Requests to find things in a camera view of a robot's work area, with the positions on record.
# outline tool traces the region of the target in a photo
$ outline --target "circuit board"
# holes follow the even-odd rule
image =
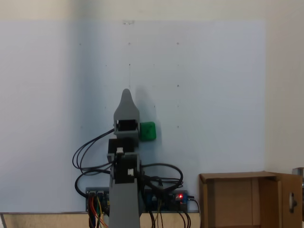
[[[110,211],[110,199],[109,199],[109,188],[108,187],[90,187],[85,189],[86,193],[94,193],[99,195],[100,203],[103,208]],[[146,207],[144,213],[148,210],[157,212],[160,210],[162,213],[166,212],[188,212],[188,192],[186,190],[174,190],[168,195],[164,196],[162,200],[158,199],[150,189],[144,190],[144,201]],[[85,209],[87,211],[88,201],[85,201]]]
[[[154,212],[188,212],[188,192],[185,190],[175,190],[168,195],[158,199],[151,190],[144,191],[144,199],[146,202],[146,212],[151,210]]]
[[[110,211],[109,188],[86,188],[85,191],[86,193],[94,193],[96,196],[98,196],[102,208]],[[85,211],[88,212],[88,198],[86,198],[85,201]]]

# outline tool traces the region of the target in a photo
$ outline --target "green block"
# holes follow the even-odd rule
[[[154,122],[141,123],[141,141],[156,139],[156,127]]]

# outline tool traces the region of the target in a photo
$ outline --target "cardboard box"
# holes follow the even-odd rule
[[[201,228],[301,228],[302,178],[270,172],[199,175]]]
[[[302,201],[302,221],[304,221],[304,208],[303,208],[303,205],[304,205],[304,167],[299,167],[299,168],[295,168],[293,169],[293,174],[295,175],[300,175],[302,177],[302,198],[303,198],[303,201]]]

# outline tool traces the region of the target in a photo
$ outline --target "white wall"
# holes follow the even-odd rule
[[[0,0],[0,20],[252,20],[266,30],[266,169],[304,166],[301,0]]]
[[[266,168],[290,173],[304,167],[304,2],[266,10]]]
[[[0,19],[263,19],[264,0],[0,0]]]
[[[113,127],[126,87],[141,121],[157,126],[157,140],[140,145],[143,164],[178,166],[191,194],[199,173],[264,168],[264,22],[2,21],[0,30],[0,211],[84,210],[71,158]],[[100,140],[84,165],[105,163],[106,151]]]

